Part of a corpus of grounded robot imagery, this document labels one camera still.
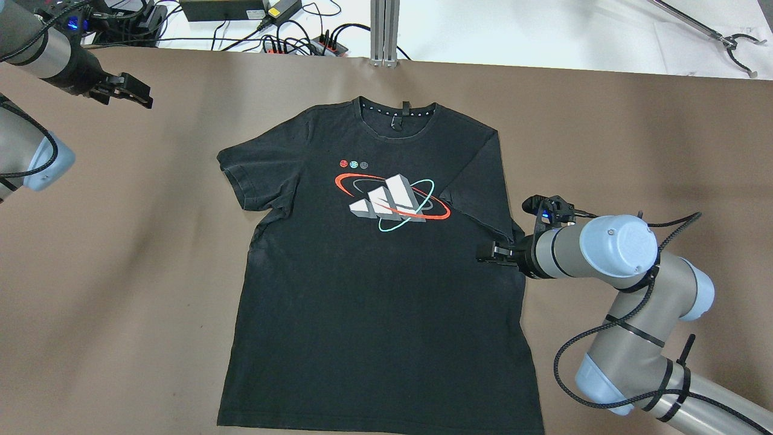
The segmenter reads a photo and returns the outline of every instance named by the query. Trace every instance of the graphic print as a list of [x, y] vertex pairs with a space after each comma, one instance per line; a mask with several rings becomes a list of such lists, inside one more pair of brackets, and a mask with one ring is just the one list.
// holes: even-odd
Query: graphic print
[[[349, 205], [349, 211], [358, 218], [378, 219], [379, 231], [394, 231], [408, 222], [443, 221], [451, 216], [451, 210], [443, 201], [432, 196], [434, 181], [425, 179], [409, 183], [400, 174], [390, 178], [361, 173], [343, 173], [335, 178], [335, 185], [351, 197], [355, 195], [344, 187], [366, 194], [367, 199]], [[428, 187], [427, 192], [417, 186]]]

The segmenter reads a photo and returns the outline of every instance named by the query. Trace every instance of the neckline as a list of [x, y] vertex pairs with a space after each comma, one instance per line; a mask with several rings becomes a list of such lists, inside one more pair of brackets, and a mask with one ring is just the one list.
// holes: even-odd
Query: neckline
[[402, 138], [393, 138], [385, 135], [380, 135], [376, 130], [373, 129], [373, 127], [371, 127], [367, 122], [365, 122], [365, 119], [363, 118], [363, 109], [364, 109], [363, 104], [365, 105], [365, 109], [367, 110], [370, 110], [371, 108], [373, 108], [373, 110], [381, 110], [381, 112], [384, 114], [401, 113], [402, 109], [391, 108], [383, 104], [378, 104], [362, 96], [352, 100], [352, 107], [354, 108], [355, 117], [357, 118], [358, 124], [363, 128], [363, 130], [368, 135], [374, 137], [375, 139], [378, 139], [383, 142], [389, 142], [389, 143], [411, 142], [416, 139], [419, 139], [421, 136], [425, 135], [429, 130], [431, 130], [442, 108], [442, 106], [440, 106], [438, 103], [432, 103], [422, 108], [412, 108], [410, 110], [410, 113], [416, 116], [421, 116], [427, 112], [432, 112], [428, 116], [430, 120], [421, 130], [414, 133], [413, 135], [405, 136]]

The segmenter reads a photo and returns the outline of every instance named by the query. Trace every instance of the t-shirt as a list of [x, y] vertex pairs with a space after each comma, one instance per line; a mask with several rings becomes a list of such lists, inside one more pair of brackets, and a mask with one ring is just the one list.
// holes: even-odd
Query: t-shirt
[[218, 424], [542, 434], [496, 130], [439, 104], [319, 105], [217, 156], [247, 253]]

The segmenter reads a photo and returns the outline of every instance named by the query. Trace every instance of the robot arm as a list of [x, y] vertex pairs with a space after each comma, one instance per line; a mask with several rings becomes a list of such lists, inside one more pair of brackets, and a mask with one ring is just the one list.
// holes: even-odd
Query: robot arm
[[[77, 2], [61, 13], [85, 6]], [[42, 23], [13, 0], [0, 0], [0, 62], [8, 61], [73, 95], [102, 104], [126, 98], [151, 108], [150, 87], [130, 74], [102, 70], [93, 54], [70, 42], [52, 24]], [[75, 155], [52, 132], [0, 94], [0, 203], [21, 186], [41, 190], [56, 181]]]
[[18, 188], [42, 190], [75, 163], [52, 132], [0, 94], [0, 203]]
[[114, 76], [104, 72], [93, 54], [51, 26], [54, 21], [43, 24], [13, 0], [0, 0], [0, 61], [16, 65], [69, 94], [85, 95], [102, 104], [115, 97], [152, 107], [148, 85], [130, 74]]
[[[620, 290], [604, 324], [578, 336], [597, 333], [575, 378], [593, 402], [573, 394], [557, 375], [567, 394], [619, 415], [636, 406], [691, 435], [773, 430], [773, 413], [690, 372], [691, 343], [676, 362], [661, 355], [678, 320], [695, 320], [710, 308], [714, 287], [705, 273], [662, 251], [640, 217], [595, 217], [560, 197], [533, 197], [523, 208], [537, 216], [534, 234], [512, 248], [482, 247], [479, 261], [516, 265], [533, 279], [594, 277]], [[574, 224], [575, 216], [593, 219]], [[574, 341], [559, 351], [556, 370]]]

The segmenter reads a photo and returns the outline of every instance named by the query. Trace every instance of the black power adapter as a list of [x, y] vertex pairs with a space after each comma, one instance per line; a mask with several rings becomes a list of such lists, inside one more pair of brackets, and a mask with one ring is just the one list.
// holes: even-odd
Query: black power adapter
[[301, 0], [279, 0], [276, 5], [266, 11], [266, 14], [279, 27], [300, 11], [302, 6]]

